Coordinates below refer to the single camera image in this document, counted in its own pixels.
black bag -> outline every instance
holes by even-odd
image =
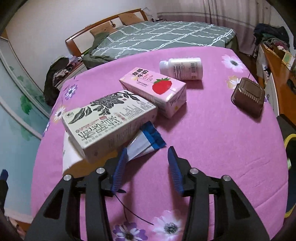
[[[263,38],[263,35],[262,35],[263,33],[271,34],[271,35],[275,36],[276,38],[286,42],[288,45],[288,48],[290,48],[289,35],[283,26],[277,28],[277,27],[273,27],[273,26],[271,26],[269,24],[265,24],[265,23],[257,24],[257,26],[254,29],[254,36],[256,37],[255,45],[258,45],[261,42],[261,40]]]
[[[68,58],[60,58],[50,66],[46,74],[43,95],[45,98],[45,102],[51,107],[54,106],[59,96],[59,90],[55,88],[53,84],[53,76],[56,72],[66,68],[68,63],[69,63]]]

green bedsheet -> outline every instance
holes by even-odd
[[[165,48],[225,47],[234,36],[233,29],[218,27],[213,24],[145,21],[125,26],[110,34],[90,53],[90,56],[93,59],[96,58],[96,61],[100,61],[103,56],[112,60]]]

black flower illustration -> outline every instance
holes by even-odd
[[[81,108],[80,111],[74,116],[73,120],[69,122],[69,124],[75,123],[83,117],[88,116],[95,110],[99,112],[99,115],[110,115],[111,112],[109,111],[109,109],[114,107],[114,104],[124,104],[124,101],[120,100],[120,98],[123,97],[126,99],[131,98],[132,100],[140,101],[135,94],[129,93],[127,91],[123,91],[123,93],[117,92],[111,95],[107,95],[90,103],[91,106],[95,107],[94,109],[91,110],[89,106],[87,108]]]
[[[95,100],[93,102],[91,102],[91,106],[96,106],[98,105],[97,108],[93,109],[93,110],[98,110],[100,111],[100,106],[104,106],[108,109],[112,108],[114,106],[114,104],[124,104],[124,102],[122,100],[119,100],[119,98],[122,98],[122,96],[117,96],[115,94],[111,94],[111,95],[107,95],[101,99]]]

clothes pile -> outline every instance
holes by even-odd
[[[269,24],[259,23],[254,29],[255,41],[255,50],[253,57],[257,56],[259,44],[263,43],[267,47],[272,49],[272,46],[282,46],[285,50],[289,51],[289,35],[286,29],[282,27],[273,27]]]
[[[60,58],[50,66],[46,74],[43,95],[45,98],[45,102],[51,107],[54,106],[59,96],[59,90],[54,87],[54,75],[64,69],[68,65],[68,63],[68,58]]]

blue and white wrapper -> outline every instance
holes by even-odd
[[[166,146],[159,132],[148,121],[140,127],[140,130],[127,146],[128,161],[143,156],[152,151]]]

